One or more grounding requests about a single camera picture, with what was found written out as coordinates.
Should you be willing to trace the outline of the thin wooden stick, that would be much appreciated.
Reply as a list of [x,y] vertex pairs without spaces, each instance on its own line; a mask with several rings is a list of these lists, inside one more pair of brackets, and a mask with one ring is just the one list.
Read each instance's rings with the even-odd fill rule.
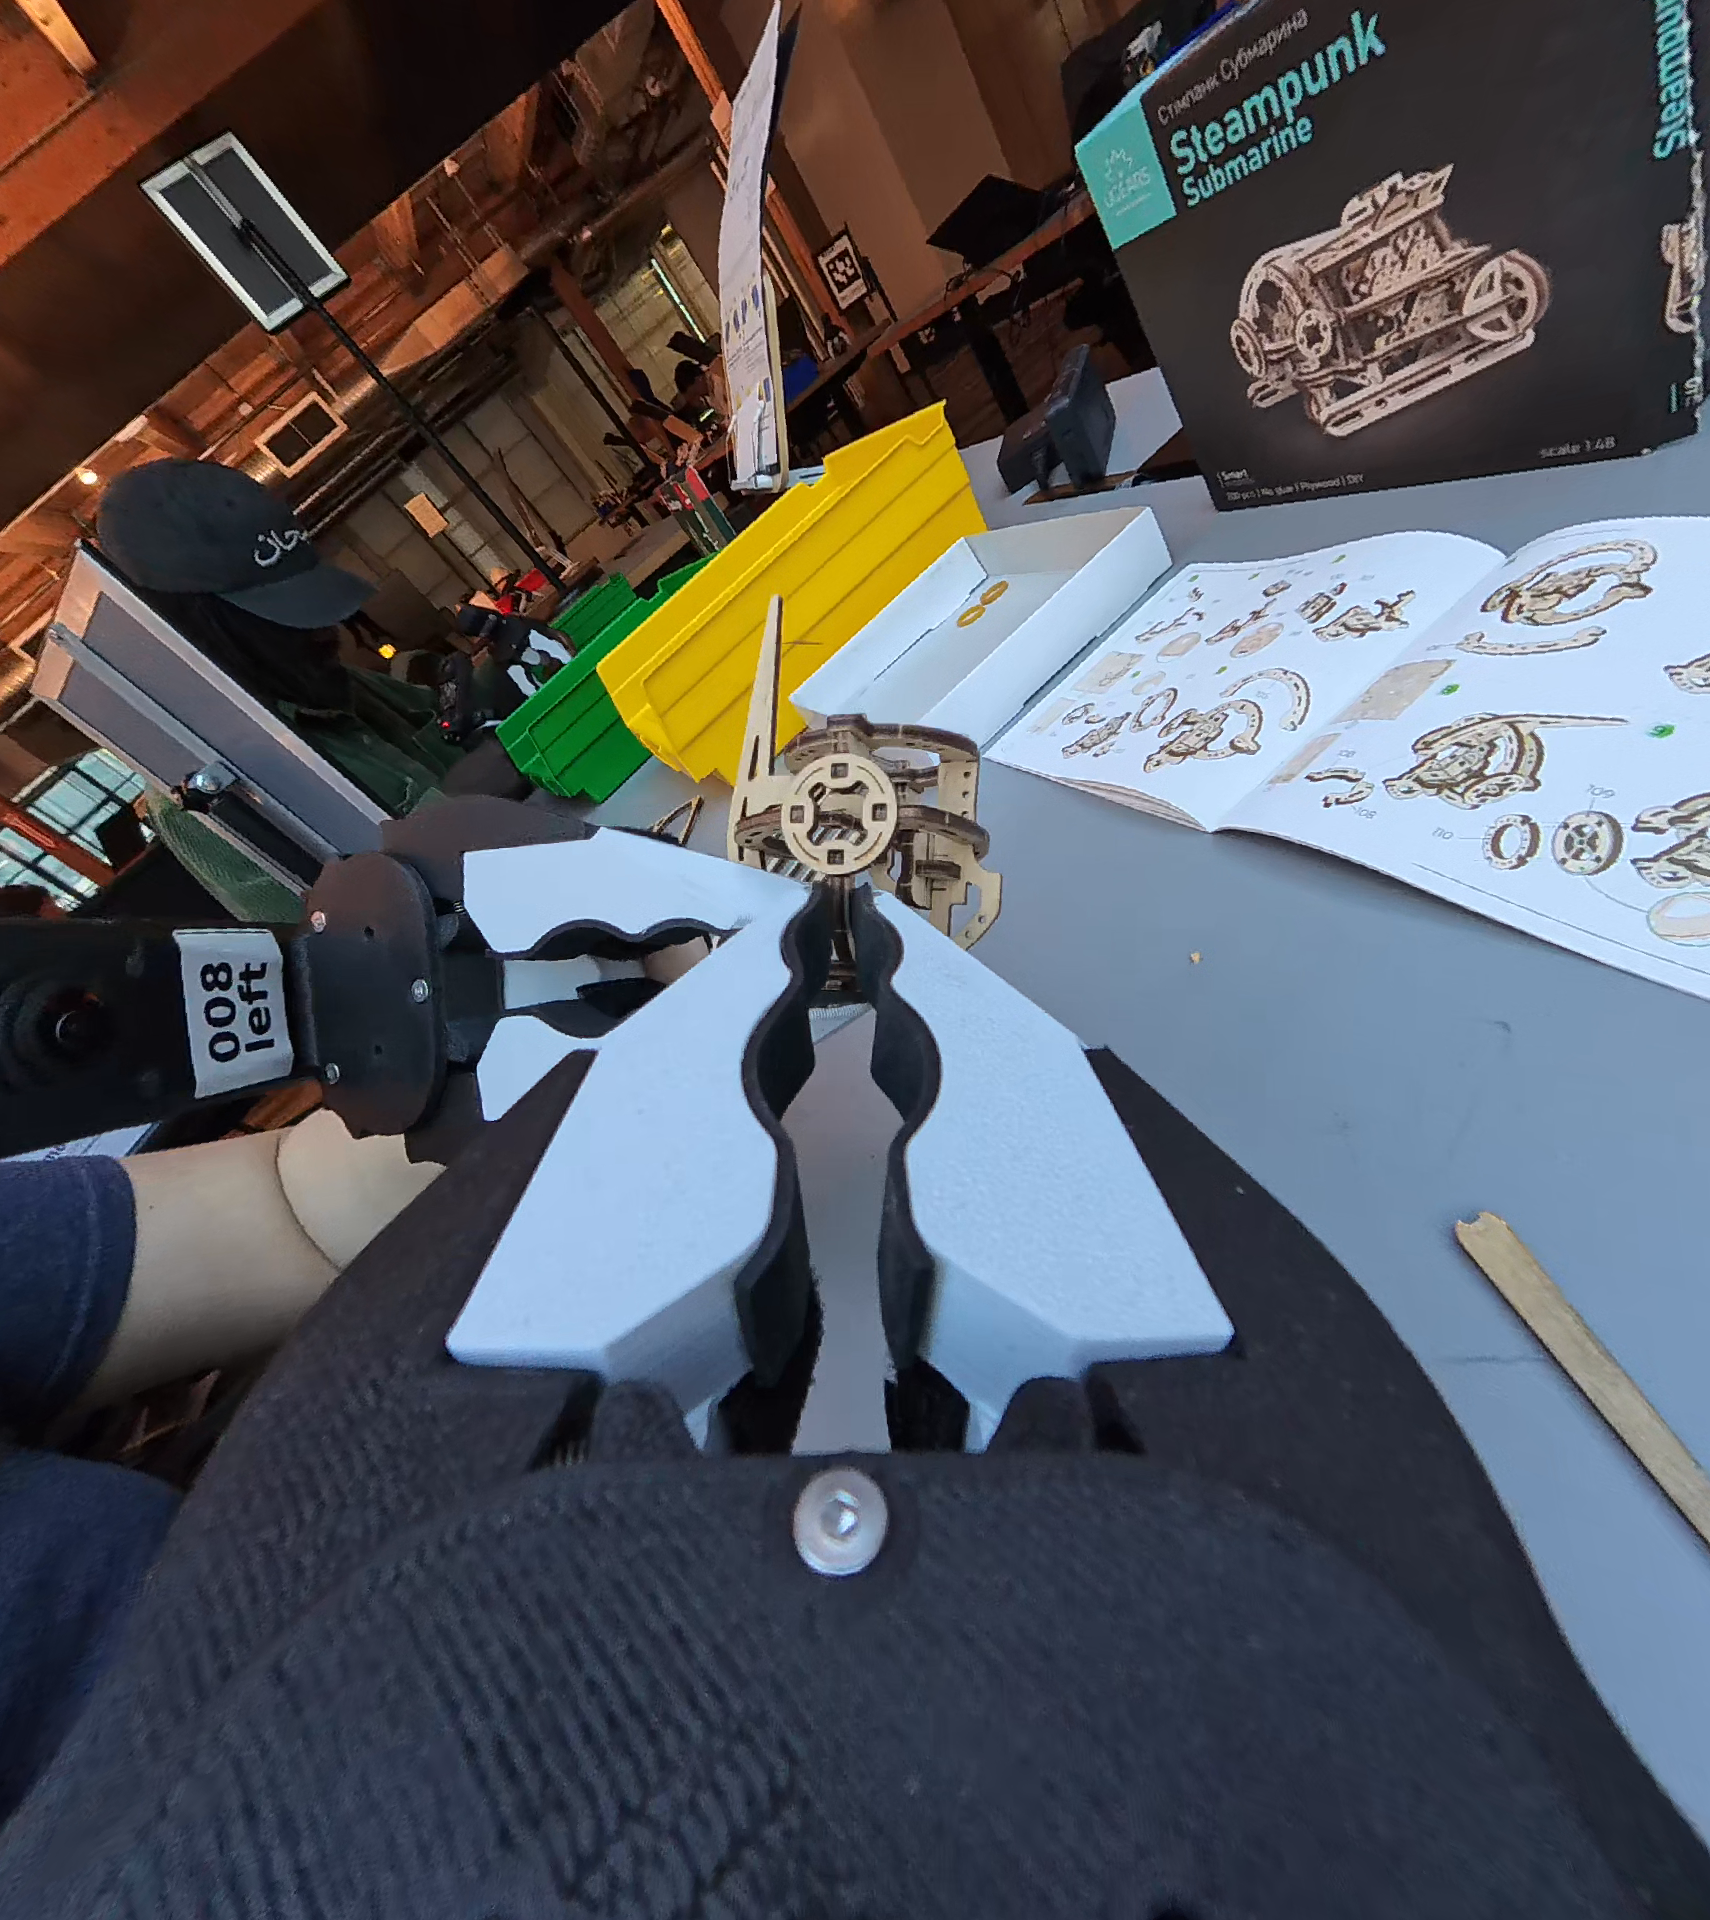
[[1466,1258],[1710,1552],[1710,1475],[1507,1219],[1455,1223]]

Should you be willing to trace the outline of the black square panel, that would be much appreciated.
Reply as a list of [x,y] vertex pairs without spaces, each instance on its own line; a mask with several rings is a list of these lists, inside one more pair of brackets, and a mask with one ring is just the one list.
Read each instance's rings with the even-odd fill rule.
[[968,275],[976,275],[1041,230],[1077,194],[1077,185],[1066,176],[1033,189],[990,173],[929,232],[927,245],[956,257]]

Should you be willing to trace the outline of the light panel on stand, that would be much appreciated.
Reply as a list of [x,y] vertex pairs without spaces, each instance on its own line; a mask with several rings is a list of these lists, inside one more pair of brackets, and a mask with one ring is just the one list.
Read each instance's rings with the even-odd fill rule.
[[408,421],[411,431],[437,450],[528,569],[549,588],[563,587],[561,565],[544,559],[485,480],[463,464],[428,414],[338,320],[330,301],[350,286],[348,271],[236,135],[223,133],[169,163],[142,181],[141,190],[266,332],[287,332],[303,314],[316,319],[397,414]]

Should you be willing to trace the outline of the green plastic bin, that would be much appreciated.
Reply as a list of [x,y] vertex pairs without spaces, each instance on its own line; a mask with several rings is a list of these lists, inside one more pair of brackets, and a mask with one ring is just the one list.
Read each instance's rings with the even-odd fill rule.
[[[707,565],[700,559],[639,591],[652,603],[648,618]],[[648,762],[648,751],[600,681],[600,664],[648,618],[627,634],[606,630],[577,651],[500,723],[496,742],[521,777],[558,798],[603,805]]]
[[575,594],[546,621],[546,628],[583,652],[608,630],[628,634],[655,610],[650,598],[631,587],[628,576],[608,572],[593,588]]

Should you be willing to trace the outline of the black model kit box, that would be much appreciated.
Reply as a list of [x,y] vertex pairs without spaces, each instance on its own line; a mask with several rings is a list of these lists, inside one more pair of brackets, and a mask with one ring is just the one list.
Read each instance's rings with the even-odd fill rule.
[[1221,512],[1698,426],[1710,4],[1239,4],[1079,166]]

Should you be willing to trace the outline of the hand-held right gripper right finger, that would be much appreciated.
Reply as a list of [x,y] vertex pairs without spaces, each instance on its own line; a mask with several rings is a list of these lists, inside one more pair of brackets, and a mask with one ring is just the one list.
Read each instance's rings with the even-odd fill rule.
[[1081,1038],[867,888],[854,959],[898,1119],[877,1257],[894,1386],[942,1379],[982,1452],[1028,1383],[1227,1350],[1228,1313]]

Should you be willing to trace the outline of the grey metal frame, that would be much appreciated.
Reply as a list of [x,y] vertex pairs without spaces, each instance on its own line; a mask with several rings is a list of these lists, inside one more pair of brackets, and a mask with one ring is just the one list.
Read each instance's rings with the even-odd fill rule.
[[83,543],[31,683],[183,813],[293,891],[378,853],[388,813]]

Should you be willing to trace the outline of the person's left hand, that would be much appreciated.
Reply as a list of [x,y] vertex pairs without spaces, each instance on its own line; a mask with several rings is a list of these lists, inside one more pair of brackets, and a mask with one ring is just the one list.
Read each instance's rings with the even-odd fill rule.
[[335,1275],[445,1174],[417,1162],[401,1134],[354,1136],[328,1110],[277,1136],[275,1170],[300,1232]]

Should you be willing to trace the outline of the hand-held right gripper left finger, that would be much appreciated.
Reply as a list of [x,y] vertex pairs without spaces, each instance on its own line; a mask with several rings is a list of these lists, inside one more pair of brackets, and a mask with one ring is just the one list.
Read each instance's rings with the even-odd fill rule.
[[662,1389],[705,1452],[772,1386],[812,1303],[785,1119],[817,1068],[818,893],[772,884],[586,1073],[459,1311],[467,1367]]

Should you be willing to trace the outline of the background document stand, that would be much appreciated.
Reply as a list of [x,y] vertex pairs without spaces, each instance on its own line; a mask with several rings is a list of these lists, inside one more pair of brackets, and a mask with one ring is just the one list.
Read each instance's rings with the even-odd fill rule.
[[764,262],[768,161],[782,77],[782,8],[772,4],[730,102],[719,232],[720,349],[732,486],[777,497],[792,482],[777,296]]

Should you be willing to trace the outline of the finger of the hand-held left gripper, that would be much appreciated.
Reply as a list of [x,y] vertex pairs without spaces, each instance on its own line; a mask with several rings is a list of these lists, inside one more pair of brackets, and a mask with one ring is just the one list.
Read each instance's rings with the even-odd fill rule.
[[606,944],[656,948],[751,925],[786,926],[807,887],[624,829],[461,856],[461,907],[503,959],[575,959]]
[[659,965],[660,956],[509,960],[507,1011],[476,1070],[485,1119],[504,1119],[581,1050],[597,1068],[584,1092],[599,1110],[643,1110],[666,1098],[660,1084],[678,1089],[680,1059],[703,1049],[696,1034],[711,1014],[711,982],[705,973],[659,975]]

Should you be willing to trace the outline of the black electronic device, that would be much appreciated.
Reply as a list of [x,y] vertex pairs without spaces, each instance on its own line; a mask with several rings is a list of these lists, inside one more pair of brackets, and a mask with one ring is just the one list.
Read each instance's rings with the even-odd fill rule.
[[1045,403],[1006,426],[997,450],[1003,489],[1011,495],[1046,489],[1058,468],[1071,485],[1095,486],[1108,478],[1114,432],[1114,406],[1095,369],[1092,346],[1077,345]]

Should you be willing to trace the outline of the white cardboard tray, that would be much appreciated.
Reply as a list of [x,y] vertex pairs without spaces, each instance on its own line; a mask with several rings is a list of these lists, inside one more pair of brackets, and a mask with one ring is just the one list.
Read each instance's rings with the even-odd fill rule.
[[789,692],[808,720],[863,715],[987,748],[1171,569],[1149,509],[956,540]]

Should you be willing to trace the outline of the small wooden model assembly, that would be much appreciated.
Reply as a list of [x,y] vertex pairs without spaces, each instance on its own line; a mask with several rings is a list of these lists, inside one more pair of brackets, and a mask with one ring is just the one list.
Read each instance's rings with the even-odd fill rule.
[[782,736],[782,612],[772,596],[725,853],[832,896],[832,956],[815,1005],[854,1005],[860,975],[848,900],[857,882],[896,898],[958,948],[975,948],[1001,918],[1004,880],[987,867],[990,835],[978,820],[981,748],[958,733],[863,715]]

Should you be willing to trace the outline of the yellow plastic bin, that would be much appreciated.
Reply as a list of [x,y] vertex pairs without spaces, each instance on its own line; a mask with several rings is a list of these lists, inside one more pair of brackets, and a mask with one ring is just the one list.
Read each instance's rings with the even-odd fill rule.
[[603,663],[628,733],[662,764],[732,781],[771,603],[790,697],[956,543],[987,529],[946,409],[839,446]]

